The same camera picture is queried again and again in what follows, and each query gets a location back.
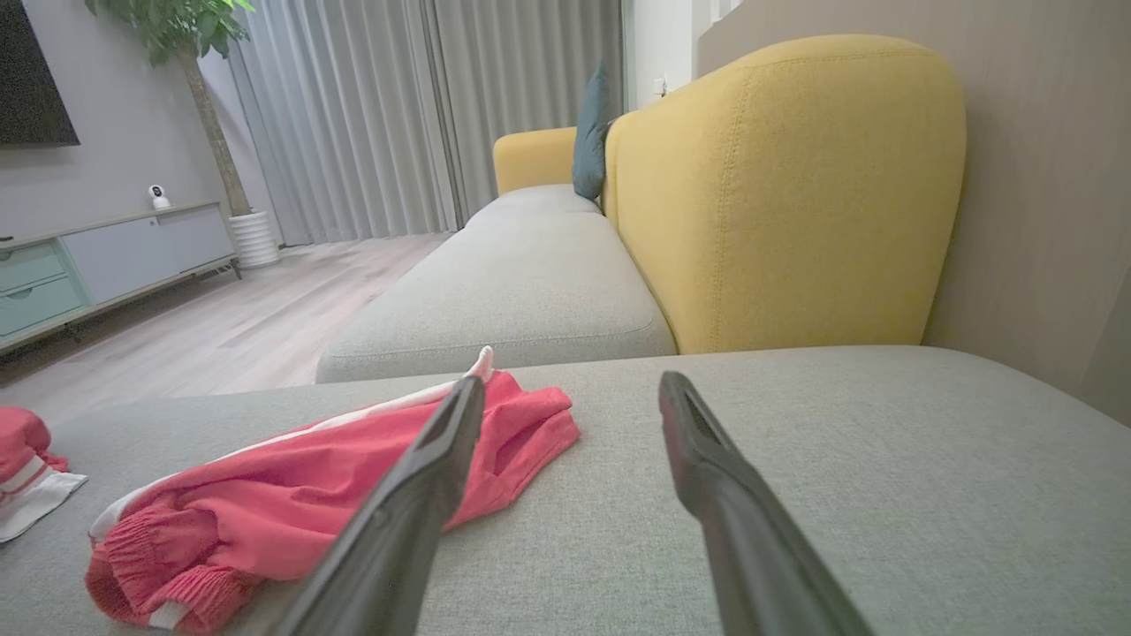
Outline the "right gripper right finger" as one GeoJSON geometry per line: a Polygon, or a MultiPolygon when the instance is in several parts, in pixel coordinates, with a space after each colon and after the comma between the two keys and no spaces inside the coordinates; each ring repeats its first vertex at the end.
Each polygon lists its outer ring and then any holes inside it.
{"type": "Polygon", "coordinates": [[[727,635],[869,635],[860,609],[687,375],[662,375],[673,484],[702,527],[727,635]]]}

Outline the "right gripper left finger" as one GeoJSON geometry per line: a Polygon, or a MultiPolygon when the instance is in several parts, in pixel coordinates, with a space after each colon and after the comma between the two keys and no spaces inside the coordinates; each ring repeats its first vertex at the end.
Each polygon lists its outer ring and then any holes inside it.
{"type": "Polygon", "coordinates": [[[455,383],[300,585],[271,635],[413,635],[444,525],[466,495],[483,420],[477,377],[455,383]]]}

